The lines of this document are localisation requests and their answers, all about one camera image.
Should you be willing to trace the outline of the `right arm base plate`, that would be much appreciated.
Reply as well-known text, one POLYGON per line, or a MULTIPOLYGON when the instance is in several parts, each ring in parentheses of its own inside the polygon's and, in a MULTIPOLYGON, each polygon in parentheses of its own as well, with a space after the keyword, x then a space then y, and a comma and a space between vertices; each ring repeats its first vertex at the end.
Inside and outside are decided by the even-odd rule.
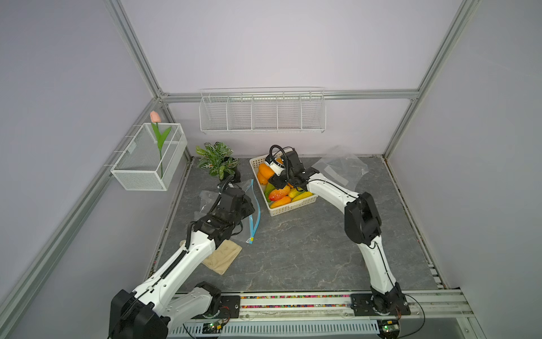
POLYGON ((392 316, 401 317, 411 314, 411 309, 404 297, 373 295, 371 293, 351 294, 351 309, 355 316, 392 316))

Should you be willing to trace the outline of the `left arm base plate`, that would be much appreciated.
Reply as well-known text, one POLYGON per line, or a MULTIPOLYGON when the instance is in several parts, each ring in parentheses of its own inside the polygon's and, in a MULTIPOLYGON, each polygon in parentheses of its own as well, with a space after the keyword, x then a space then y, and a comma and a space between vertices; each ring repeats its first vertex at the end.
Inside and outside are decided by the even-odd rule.
POLYGON ((199 314, 192 319, 238 319, 241 311, 241 297, 239 295, 223 295, 216 307, 210 311, 199 314))

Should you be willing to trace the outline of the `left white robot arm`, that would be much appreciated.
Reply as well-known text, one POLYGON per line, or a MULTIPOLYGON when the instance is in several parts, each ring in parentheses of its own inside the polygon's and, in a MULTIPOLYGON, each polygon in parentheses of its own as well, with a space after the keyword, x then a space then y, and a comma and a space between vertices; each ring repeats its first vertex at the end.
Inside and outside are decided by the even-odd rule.
POLYGON ((202 282, 189 293, 175 294, 195 269, 235 233, 255 208, 231 175, 219 185, 210 211, 187 228, 185 244, 133 291, 120 290, 110 307, 109 338, 166 338, 195 316, 219 312, 221 291, 202 282))

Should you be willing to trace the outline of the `white plastic perforated basket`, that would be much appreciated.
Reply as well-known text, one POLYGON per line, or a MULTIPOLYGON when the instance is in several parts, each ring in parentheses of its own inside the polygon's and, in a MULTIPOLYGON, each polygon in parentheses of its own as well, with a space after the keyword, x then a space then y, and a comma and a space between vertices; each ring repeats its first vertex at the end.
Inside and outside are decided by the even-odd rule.
POLYGON ((276 208, 271 208, 270 207, 271 203, 268 203, 267 200, 266 200, 266 197, 265 197, 265 186, 262 185, 262 184, 259 184, 259 181, 258 181, 258 178, 257 178, 259 165, 261 163, 264 163, 264 162, 265 162, 265 155, 261 155, 261 156, 258 156, 256 158, 251 158, 249 160, 253 176, 255 177, 255 179, 257 181, 257 187, 259 188, 259 192, 260 192, 259 195, 264 198, 264 207, 267 209, 267 211, 269 212, 271 217, 278 216, 278 215, 280 215, 282 213, 286 213, 286 212, 289 212, 291 210, 296 210, 296 209, 299 209, 299 208, 301 208, 303 206, 307 206, 309 204, 312 204, 312 203, 316 202, 316 200, 318 198, 318 195, 312 195, 312 196, 306 197, 304 199, 299 199, 298 201, 295 201, 293 203, 289 203, 289 204, 279 206, 279 207, 276 207, 276 208))

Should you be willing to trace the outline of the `small orange mango front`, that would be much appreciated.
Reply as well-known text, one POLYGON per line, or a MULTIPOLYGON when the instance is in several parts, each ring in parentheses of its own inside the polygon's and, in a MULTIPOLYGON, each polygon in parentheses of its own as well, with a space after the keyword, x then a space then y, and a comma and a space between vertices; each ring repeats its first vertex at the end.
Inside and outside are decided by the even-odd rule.
POLYGON ((272 202, 271 205, 270 205, 270 208, 271 209, 279 208, 279 207, 285 206, 287 204, 290 204, 291 201, 292 201, 292 199, 289 196, 285 196, 285 197, 281 198, 280 200, 272 202))

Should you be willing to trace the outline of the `clear zip-top bag blue zipper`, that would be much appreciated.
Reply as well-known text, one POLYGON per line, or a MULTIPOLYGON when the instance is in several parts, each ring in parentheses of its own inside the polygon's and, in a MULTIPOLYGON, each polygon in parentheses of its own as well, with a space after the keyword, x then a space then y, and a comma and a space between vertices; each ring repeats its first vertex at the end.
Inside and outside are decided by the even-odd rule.
POLYGON ((220 237, 252 244, 261 221, 261 207, 254 193, 254 181, 234 182, 230 176, 217 191, 199 193, 199 209, 194 220, 203 220, 220 237))

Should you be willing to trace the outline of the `white mesh wall basket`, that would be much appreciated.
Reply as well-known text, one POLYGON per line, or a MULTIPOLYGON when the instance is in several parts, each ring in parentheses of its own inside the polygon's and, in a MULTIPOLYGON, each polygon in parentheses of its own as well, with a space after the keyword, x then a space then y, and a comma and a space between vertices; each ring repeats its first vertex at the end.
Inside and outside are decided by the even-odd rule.
POLYGON ((160 178, 159 151, 151 123, 140 126, 127 147, 121 151, 110 172, 127 191, 165 192, 187 146, 180 124, 161 123, 160 130, 172 130, 163 146, 164 176, 160 178))

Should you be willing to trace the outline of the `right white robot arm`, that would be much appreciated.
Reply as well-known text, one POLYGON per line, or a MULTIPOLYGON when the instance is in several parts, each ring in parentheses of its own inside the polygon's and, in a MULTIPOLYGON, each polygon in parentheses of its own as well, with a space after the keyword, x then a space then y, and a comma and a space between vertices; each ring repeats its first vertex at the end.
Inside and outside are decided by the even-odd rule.
POLYGON ((408 315, 409 304, 391 272, 383 250, 382 220, 368 192, 344 188, 315 168, 305 168, 294 148, 286 152, 271 145, 265 164, 273 171, 270 183, 277 189, 292 185, 320 196, 344 214, 344 231, 359 248, 371 282, 372 305, 379 315, 408 315))

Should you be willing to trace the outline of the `green potted plant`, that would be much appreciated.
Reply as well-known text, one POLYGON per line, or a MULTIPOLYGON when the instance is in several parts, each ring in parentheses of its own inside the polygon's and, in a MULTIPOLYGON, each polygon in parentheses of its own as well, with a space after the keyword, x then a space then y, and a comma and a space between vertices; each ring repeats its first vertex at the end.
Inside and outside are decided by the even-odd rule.
POLYGON ((200 160, 198 167, 207 170, 212 177, 220 182, 230 178, 231 183, 241 182, 241 173, 238 170, 240 159, 233 157, 233 150, 223 142, 205 143, 203 147, 197 146, 196 153, 200 160))

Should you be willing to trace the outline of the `green mango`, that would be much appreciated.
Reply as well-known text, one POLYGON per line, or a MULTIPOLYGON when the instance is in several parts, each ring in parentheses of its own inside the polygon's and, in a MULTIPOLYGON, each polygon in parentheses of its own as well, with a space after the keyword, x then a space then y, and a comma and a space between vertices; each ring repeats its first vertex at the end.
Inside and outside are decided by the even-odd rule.
POLYGON ((290 199, 294 200, 297 196, 303 193, 303 189, 291 188, 288 196, 290 199))

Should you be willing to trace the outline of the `pink artificial tulip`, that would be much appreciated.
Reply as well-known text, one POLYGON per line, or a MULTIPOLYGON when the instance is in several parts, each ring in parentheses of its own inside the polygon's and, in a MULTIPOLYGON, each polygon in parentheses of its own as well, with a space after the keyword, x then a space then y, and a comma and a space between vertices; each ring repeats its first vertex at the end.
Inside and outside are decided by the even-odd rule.
POLYGON ((164 168, 163 168, 163 146, 165 144, 165 141, 167 140, 172 127, 167 127, 164 131, 160 130, 160 124, 162 123, 160 115, 156 111, 152 111, 150 113, 150 120, 152 124, 152 130, 154 131, 155 138, 157 141, 157 147, 159 151, 159 169, 160 169, 160 178, 163 178, 164 176, 164 168))

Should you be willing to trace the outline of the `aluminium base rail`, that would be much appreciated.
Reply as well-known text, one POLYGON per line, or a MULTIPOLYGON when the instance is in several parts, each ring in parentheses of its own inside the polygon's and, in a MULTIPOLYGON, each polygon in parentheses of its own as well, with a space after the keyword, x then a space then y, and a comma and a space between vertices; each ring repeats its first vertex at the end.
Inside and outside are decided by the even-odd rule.
POLYGON ((172 329, 167 338, 314 338, 334 335, 376 335, 417 338, 452 326, 454 338, 484 338, 474 312, 460 290, 417 290, 406 293, 411 314, 355 316, 351 294, 369 292, 258 292, 239 295, 238 319, 191 319, 172 329))

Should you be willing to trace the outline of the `orange mango back left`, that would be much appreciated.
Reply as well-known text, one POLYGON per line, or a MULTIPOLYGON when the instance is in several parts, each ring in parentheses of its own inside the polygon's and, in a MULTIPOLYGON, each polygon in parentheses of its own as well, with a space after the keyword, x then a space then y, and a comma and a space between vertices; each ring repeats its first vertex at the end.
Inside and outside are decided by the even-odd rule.
POLYGON ((265 180, 270 179, 273 175, 275 175, 275 172, 265 163, 261 163, 258 166, 258 175, 265 180))

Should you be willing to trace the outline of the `red yellow mango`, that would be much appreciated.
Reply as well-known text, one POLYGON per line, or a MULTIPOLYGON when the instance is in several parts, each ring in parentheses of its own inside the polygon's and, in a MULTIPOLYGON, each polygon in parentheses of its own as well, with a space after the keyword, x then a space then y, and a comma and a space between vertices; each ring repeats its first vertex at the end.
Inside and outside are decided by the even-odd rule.
POLYGON ((291 191, 291 187, 286 185, 283 189, 274 189, 268 194, 269 201, 279 201, 285 196, 288 196, 291 191))

